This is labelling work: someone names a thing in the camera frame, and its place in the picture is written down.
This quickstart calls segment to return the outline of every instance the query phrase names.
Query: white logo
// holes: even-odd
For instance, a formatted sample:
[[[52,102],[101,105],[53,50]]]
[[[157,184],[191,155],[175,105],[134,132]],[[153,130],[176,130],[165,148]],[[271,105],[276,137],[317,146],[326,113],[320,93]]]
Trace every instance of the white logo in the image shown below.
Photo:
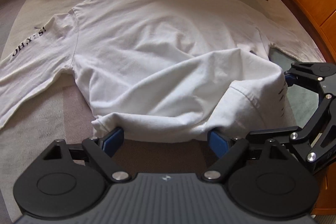
[[[165,175],[164,177],[161,177],[164,181],[168,181],[171,179],[171,176]]]

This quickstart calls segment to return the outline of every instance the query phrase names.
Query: metal screw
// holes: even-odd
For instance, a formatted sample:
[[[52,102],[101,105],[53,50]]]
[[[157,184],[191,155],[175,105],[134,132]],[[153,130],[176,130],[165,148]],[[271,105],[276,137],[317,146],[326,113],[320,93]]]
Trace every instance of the metal screw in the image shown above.
[[[218,171],[207,171],[204,173],[204,177],[206,177],[207,179],[218,179],[220,178],[221,173],[219,173]]]
[[[127,174],[124,171],[118,171],[118,172],[114,172],[112,174],[112,178],[115,180],[125,180],[129,177],[129,174]]]
[[[316,154],[314,152],[309,153],[307,156],[307,160],[313,162],[314,160],[316,160]]]
[[[298,134],[296,132],[293,132],[291,135],[290,135],[290,138],[292,140],[295,140],[296,138],[298,137]]]

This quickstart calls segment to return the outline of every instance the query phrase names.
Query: shirt sleeve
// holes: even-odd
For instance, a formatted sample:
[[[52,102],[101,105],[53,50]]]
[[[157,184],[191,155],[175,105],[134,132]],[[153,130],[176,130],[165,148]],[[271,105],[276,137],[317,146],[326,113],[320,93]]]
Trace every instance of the shirt sleeve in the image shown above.
[[[23,102],[71,70],[77,40],[77,19],[70,10],[54,15],[0,62],[0,129]]]

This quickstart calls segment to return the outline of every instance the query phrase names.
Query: mattress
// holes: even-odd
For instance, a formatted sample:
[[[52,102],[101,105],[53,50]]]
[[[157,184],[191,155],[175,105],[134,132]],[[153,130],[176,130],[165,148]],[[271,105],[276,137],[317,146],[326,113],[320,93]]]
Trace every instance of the mattress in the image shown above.
[[[53,14],[65,13],[83,0],[0,0],[0,54],[9,55],[31,33],[40,29]],[[296,18],[280,0],[240,0],[263,13],[310,48],[302,61],[324,61],[320,51]],[[272,49],[270,60],[284,70],[295,60]],[[317,108],[316,94],[300,87],[288,89],[286,113],[289,124],[304,126]],[[61,77],[45,92],[25,102],[0,131],[0,223],[16,220],[21,212],[12,195],[16,178],[54,139],[78,143],[92,135],[91,110],[79,92],[72,75]],[[132,160],[127,155],[132,151]],[[125,141],[114,160],[131,174],[135,172],[203,172],[214,155],[204,142],[151,144]]]

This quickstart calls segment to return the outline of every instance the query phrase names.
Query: gray ribbed panel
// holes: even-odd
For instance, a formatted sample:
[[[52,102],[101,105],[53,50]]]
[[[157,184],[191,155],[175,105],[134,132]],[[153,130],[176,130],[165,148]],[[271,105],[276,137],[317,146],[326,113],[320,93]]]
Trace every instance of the gray ribbed panel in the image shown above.
[[[28,216],[17,224],[314,224],[310,216],[291,221],[255,218],[237,208],[218,184],[195,174],[138,174],[115,184],[94,209],[67,220],[43,221]]]

